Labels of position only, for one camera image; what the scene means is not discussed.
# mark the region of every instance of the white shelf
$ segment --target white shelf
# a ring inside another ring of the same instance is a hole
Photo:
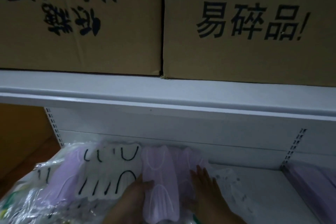
[[[216,169],[227,166],[214,165]],[[232,167],[246,194],[260,205],[258,224],[319,224],[281,171]]]
[[[0,70],[0,102],[157,107],[336,120],[336,88]]]

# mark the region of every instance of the perforated metal strip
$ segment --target perforated metal strip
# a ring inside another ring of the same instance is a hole
[[[297,134],[296,138],[293,140],[293,144],[290,146],[285,159],[283,160],[280,169],[283,169],[283,167],[285,166],[285,164],[287,164],[291,157],[293,156],[293,154],[295,153],[295,151],[297,150],[297,147],[299,146],[300,142],[302,141],[303,136],[305,135],[305,133],[307,132],[306,128],[301,128],[300,132]]]
[[[55,119],[54,119],[54,117],[53,117],[53,112],[52,112],[51,109],[48,108],[48,107],[44,107],[44,110],[45,110],[45,112],[46,112],[46,114],[47,114],[47,116],[48,116],[49,122],[50,122],[50,124],[51,124],[51,126],[52,126],[52,129],[53,129],[53,131],[54,131],[54,133],[55,133],[55,136],[56,136],[56,138],[57,138],[57,141],[58,141],[59,145],[60,145],[61,147],[63,147],[63,146],[64,146],[64,143],[63,143],[61,134],[60,134],[59,131],[58,131],[56,121],[55,121]]]

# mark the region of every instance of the person's right hand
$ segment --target person's right hand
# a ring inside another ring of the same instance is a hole
[[[197,166],[197,173],[190,170],[196,200],[188,200],[190,209],[202,224],[244,224],[245,222],[233,212],[222,197],[215,178],[209,177],[207,170]]]

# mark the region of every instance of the crease on cardboard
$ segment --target crease on cardboard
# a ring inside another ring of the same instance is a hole
[[[75,43],[76,43],[76,56],[78,58],[78,61],[81,65],[81,67],[83,69],[86,69],[86,65],[85,65],[85,62],[84,62],[84,55],[83,55],[83,49],[81,47],[81,44],[80,44],[80,41],[79,41],[79,32],[78,32],[78,27],[73,23],[75,21],[75,18],[74,18],[74,14],[71,10],[71,7],[70,7],[70,3],[71,3],[71,0],[64,0],[65,1],[65,5],[66,5],[66,8],[67,10],[69,11],[69,16],[70,16],[70,19],[71,19],[71,24],[72,24],[72,29],[73,29],[73,37],[75,39]]]

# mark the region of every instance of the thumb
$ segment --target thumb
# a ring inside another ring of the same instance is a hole
[[[186,201],[183,202],[183,206],[188,209],[191,210],[193,213],[197,213],[197,208],[198,208],[198,202],[196,200],[193,199],[187,199]]]
[[[145,191],[145,190],[149,190],[149,189],[151,189],[151,188],[154,187],[154,181],[143,182],[143,183],[141,184],[141,186],[142,186],[142,188],[143,188],[144,191]]]

